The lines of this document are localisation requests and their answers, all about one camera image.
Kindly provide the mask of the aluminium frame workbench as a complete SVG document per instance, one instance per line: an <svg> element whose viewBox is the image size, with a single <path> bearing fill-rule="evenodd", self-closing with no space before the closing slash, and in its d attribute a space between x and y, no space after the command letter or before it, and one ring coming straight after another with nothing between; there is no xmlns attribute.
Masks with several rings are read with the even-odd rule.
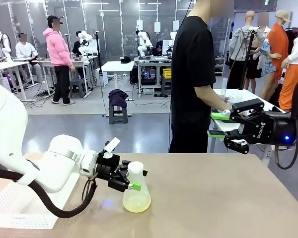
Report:
<svg viewBox="0 0 298 238"><path fill-rule="evenodd" d="M163 77L163 69L171 68L171 59L168 57L145 57L139 59L135 58L135 63L138 69L138 97L142 96L142 93L147 89L160 89L161 80Z"/></svg>

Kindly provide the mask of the mannequin in orange jacket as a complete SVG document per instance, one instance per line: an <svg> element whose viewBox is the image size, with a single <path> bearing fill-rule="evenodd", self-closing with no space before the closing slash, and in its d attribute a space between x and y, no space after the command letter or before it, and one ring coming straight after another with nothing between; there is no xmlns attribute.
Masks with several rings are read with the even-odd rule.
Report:
<svg viewBox="0 0 298 238"><path fill-rule="evenodd" d="M273 59L273 66L276 71L266 74L266 80L261 92L261 98L269 101L275 89L278 86L278 81L282 75L282 62L288 56L289 40L283 28L285 23L290 23L289 12L286 10L278 10L275 14L276 23L273 25L267 39L270 42L272 53L270 57Z"/></svg>

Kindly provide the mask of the mannequin in orange trousers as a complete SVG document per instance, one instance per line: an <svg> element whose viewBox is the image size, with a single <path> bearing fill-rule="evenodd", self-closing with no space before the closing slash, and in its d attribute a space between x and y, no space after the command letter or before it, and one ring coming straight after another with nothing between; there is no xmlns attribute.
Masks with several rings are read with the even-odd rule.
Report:
<svg viewBox="0 0 298 238"><path fill-rule="evenodd" d="M294 89L298 83L298 37L294 39L291 54L282 62L282 68L286 66L284 82L279 96L279 106L283 111L290 111Z"/></svg>

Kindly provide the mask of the long white desk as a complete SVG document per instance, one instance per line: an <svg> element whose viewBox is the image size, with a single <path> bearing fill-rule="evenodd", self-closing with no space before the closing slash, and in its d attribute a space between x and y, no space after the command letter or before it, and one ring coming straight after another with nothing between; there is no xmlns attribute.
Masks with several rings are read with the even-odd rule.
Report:
<svg viewBox="0 0 298 238"><path fill-rule="evenodd" d="M23 88L22 80L19 74L19 68L21 68L23 65L26 65L29 68L29 62L28 61L6 61L6 62L0 62L0 73L3 73L5 71L9 72L10 75L13 75L13 72L15 72L17 80L19 82L19 87L22 94L22 102L35 102L35 99L27 99L25 95L25 91Z"/></svg>

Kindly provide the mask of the mannequin in grey shirt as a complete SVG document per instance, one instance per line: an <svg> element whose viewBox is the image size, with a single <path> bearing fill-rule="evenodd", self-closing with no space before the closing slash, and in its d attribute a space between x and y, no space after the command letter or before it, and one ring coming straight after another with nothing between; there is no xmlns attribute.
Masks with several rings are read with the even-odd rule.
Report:
<svg viewBox="0 0 298 238"><path fill-rule="evenodd" d="M246 62L247 51L251 38L252 22L255 12L250 10L245 16L245 25L237 28L232 35L229 44L229 68L230 73L227 82L227 89L238 89L244 80L244 66Z"/></svg>

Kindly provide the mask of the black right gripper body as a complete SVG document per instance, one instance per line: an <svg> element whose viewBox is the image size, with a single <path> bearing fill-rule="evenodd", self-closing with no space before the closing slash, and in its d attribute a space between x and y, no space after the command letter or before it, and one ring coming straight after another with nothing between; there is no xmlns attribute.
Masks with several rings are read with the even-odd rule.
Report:
<svg viewBox="0 0 298 238"><path fill-rule="evenodd" d="M240 134L249 144L291 146L298 141L298 122L289 113L252 113L240 126Z"/></svg>

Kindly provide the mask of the mannequin in blue floral dress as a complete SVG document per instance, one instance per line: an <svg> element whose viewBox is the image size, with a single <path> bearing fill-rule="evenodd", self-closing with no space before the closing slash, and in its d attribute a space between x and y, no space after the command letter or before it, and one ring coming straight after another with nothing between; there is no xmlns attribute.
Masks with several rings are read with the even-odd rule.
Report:
<svg viewBox="0 0 298 238"><path fill-rule="evenodd" d="M258 27L259 30L262 32L263 36L265 37L263 46L259 52L259 62L257 65L257 69L261 70L261 76L275 72L276 67L273 66L272 58L270 54L272 53L270 48L270 42L267 39L271 28L269 28L269 13L268 12L260 12L258 13Z"/></svg>

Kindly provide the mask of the translucent plastic conical flask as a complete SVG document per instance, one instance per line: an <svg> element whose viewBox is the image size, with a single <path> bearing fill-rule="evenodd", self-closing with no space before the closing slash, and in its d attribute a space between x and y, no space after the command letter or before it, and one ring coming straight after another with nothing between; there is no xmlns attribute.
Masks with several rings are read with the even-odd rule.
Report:
<svg viewBox="0 0 298 238"><path fill-rule="evenodd" d="M141 191L126 190L123 195L123 206L130 212L140 213L147 210L151 204L151 196L145 181L146 176L129 174L131 182L142 185Z"/></svg>

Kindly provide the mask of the white standing desk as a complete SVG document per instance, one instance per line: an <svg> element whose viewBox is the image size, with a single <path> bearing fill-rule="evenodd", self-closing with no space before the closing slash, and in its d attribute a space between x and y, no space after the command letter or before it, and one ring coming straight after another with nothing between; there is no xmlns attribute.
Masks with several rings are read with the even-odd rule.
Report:
<svg viewBox="0 0 298 238"><path fill-rule="evenodd" d="M114 89L123 90L124 73L132 71L134 61L129 63L121 63L120 61L108 61L102 67L103 72L113 73Z"/></svg>

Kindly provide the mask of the black light stand pole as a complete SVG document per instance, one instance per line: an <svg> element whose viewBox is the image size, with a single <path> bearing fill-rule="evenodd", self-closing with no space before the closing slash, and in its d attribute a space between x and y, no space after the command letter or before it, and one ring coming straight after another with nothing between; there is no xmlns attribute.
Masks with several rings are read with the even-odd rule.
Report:
<svg viewBox="0 0 298 238"><path fill-rule="evenodd" d="M95 31L94 36L96 39L96 44L97 44L97 57L98 57L98 64L99 64L99 86L103 87L103 72L102 72L102 67L101 67L101 56L100 56L100 47L99 47L99 37L98 37L99 31Z"/></svg>

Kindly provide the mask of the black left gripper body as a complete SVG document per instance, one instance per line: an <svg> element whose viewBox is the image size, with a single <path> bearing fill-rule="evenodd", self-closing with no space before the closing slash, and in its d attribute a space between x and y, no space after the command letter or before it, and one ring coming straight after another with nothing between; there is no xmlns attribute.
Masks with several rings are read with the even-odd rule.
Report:
<svg viewBox="0 0 298 238"><path fill-rule="evenodd" d="M113 154L112 158L103 158L103 153L98 153L96 159L95 173L96 177L103 180L109 180L111 173L126 174L126 169L121 169L120 156Z"/></svg>

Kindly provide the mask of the dark purple cloth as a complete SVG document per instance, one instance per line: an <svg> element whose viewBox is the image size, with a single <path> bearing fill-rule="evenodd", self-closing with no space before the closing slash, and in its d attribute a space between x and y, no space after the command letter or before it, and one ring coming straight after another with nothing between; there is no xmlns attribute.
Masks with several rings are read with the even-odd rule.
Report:
<svg viewBox="0 0 298 238"><path fill-rule="evenodd" d="M129 97L129 95L120 90L120 89L114 89L109 92L108 99L109 99L109 105L110 106L118 106L121 108L127 107L126 99Z"/></svg>

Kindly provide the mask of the person in black t-shirt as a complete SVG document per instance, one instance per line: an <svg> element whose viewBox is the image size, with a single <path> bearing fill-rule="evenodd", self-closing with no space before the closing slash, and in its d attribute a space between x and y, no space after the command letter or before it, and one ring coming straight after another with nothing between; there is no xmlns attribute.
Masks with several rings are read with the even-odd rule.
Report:
<svg viewBox="0 0 298 238"><path fill-rule="evenodd" d="M209 17L210 0L196 0L174 40L170 153L207 152L211 106L206 99L216 81Z"/></svg>

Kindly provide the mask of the seated person in dark clothes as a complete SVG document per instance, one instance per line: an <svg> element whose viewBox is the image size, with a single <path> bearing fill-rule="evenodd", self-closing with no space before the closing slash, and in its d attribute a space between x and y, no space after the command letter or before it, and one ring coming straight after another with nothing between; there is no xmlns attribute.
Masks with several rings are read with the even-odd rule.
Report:
<svg viewBox="0 0 298 238"><path fill-rule="evenodd" d="M162 56L162 41L156 43L155 47L152 49L152 55L155 57Z"/></svg>

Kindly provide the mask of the person in pink hoodie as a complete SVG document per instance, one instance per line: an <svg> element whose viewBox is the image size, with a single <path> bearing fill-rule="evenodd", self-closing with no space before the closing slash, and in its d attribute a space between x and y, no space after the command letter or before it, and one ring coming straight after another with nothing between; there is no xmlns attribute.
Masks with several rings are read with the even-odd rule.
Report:
<svg viewBox="0 0 298 238"><path fill-rule="evenodd" d="M43 32L46 38L47 51L56 74L55 93L52 99L53 104L63 101L64 106L72 105L75 101L70 100L70 71L75 67L71 60L68 45L60 33L62 22L54 15L47 17L48 28Z"/></svg>

